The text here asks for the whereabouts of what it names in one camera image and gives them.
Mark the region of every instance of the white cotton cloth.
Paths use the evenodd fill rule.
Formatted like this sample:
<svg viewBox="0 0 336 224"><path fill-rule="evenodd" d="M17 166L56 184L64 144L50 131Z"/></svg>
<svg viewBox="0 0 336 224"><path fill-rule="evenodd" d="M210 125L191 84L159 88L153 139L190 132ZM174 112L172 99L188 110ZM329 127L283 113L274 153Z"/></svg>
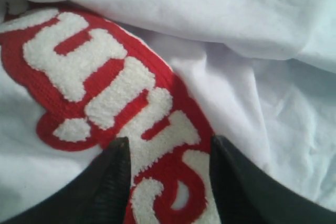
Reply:
<svg viewBox="0 0 336 224"><path fill-rule="evenodd" d="M182 77L217 134L227 136L277 181L336 211L334 0L70 1L127 24ZM4 78L0 77L0 95L6 89L11 98L17 95L14 91L27 95ZM6 106L18 104L13 100ZM12 110L6 111L6 116L12 115ZM13 114L12 124L24 127L21 116ZM6 127L3 120L0 133L7 141L36 137ZM1 164L14 167L5 155L14 147L6 145L8 149L0 146L5 150ZM24 202L22 206L28 207L30 197L46 198L82 169L80 161L71 160L68 175L59 177L65 169L62 159L47 158L55 167L50 178L58 179L38 196L31 191L42 183L38 179L32 178L29 191L13 183L12 205ZM26 166L17 164L16 173L10 173L10 166L0 170L0 194L4 178L8 185L28 173L49 170L42 156Z"/></svg>

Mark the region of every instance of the white fabric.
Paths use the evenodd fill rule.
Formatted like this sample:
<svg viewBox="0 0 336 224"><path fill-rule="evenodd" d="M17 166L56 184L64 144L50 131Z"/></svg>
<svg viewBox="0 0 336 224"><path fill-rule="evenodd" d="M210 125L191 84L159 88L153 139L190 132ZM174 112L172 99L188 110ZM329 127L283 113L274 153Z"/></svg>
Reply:
<svg viewBox="0 0 336 224"><path fill-rule="evenodd" d="M279 182L336 210L333 0L71 1L138 27L127 29L143 38L183 78L217 134L226 135ZM24 104L25 110L19 109L20 97L27 94L2 70L0 85L0 102L6 104L0 107L0 133L5 135L0 158L1 164L11 164L0 168L0 194L10 185L17 194L9 196L13 205L23 202L20 209L24 209L30 200L41 200L61 188L80 172L83 163L80 154L77 162L69 161L66 154L64 159L39 155L22 162L27 153L35 152L14 144L36 138L27 132L27 124L36 119L27 118L25 110L36 113L36 118L42 112ZM21 130L9 127L4 121L8 117ZM10 156L14 150L20 150L18 155ZM33 195L44 180L30 179L29 174L49 170L48 162L55 167L49 178L58 179ZM19 170L13 173L11 167L17 168L16 164Z"/></svg>

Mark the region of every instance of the black object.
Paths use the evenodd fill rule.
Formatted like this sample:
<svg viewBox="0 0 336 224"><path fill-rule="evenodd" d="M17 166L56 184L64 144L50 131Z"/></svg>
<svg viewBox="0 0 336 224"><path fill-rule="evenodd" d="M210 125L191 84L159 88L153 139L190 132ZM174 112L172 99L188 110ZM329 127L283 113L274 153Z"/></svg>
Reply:
<svg viewBox="0 0 336 224"><path fill-rule="evenodd" d="M123 223L130 185L128 138L117 138L66 187L2 224Z"/></svg>
<svg viewBox="0 0 336 224"><path fill-rule="evenodd" d="M212 138L210 178L224 224L336 223L335 212L276 182L223 136Z"/></svg>

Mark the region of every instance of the red patch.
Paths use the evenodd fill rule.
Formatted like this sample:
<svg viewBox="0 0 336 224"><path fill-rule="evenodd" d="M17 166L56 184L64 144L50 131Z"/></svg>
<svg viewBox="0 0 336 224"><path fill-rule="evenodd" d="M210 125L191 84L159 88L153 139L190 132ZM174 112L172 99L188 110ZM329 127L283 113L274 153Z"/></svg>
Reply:
<svg viewBox="0 0 336 224"><path fill-rule="evenodd" d="M155 74L155 87L169 91L173 98L173 105L169 115L166 115L164 119L146 130L142 134L144 140L150 142L154 136L167 127L170 124L168 121L169 116L176 111L182 111L197 129L197 133L201 139L198 144L183 144L182 146L175 147L171 153L164 154L160 157L159 162L152 164L151 167L147 167L145 171L140 172L134 178L136 185L144 178L152 178L163 184L164 190L162 195L156 197L153 207L160 223L191 223L195 221L206 209L205 185L199 175L182 162L182 155L186 150L199 150L209 153L209 140L213 131L205 116L195 101L189 97L181 79L171 71L160 57L138 39L126 33L116 24L108 22L93 13L60 7L59 13L64 12L71 12L83 17L89 25L79 33L59 43L54 48L55 52L66 55L91 39L88 34L89 31L96 28L105 29L124 46L127 51L127 57L136 58L150 72ZM46 113L39 120L36 129L42 141L52 148L63 151L81 151L97 144L104 148L109 144L109 141L113 138L112 136L117 135L126 123L147 106L148 101L146 98L148 90L143 90L137 98L122 109L114 118L115 124L113 127L103 130L87 119L87 123L91 128L90 137L78 142L60 140L54 135L54 131L64 123L65 119L87 118L85 114L86 105L98 96L123 70L124 59L109 59L84 81L86 93L81 101L68 101L55 85L50 82L50 79L44 72L33 69L28 65L23 52L25 43L34 39L43 28L50 27L58 22L59 19L56 16L40 25L0 33L3 66L13 79L25 86L35 100L45 108ZM184 208L175 211L171 208L171 205L176 199L177 183L179 180L189 188L190 197ZM127 209L125 223L136 223L131 202Z"/></svg>

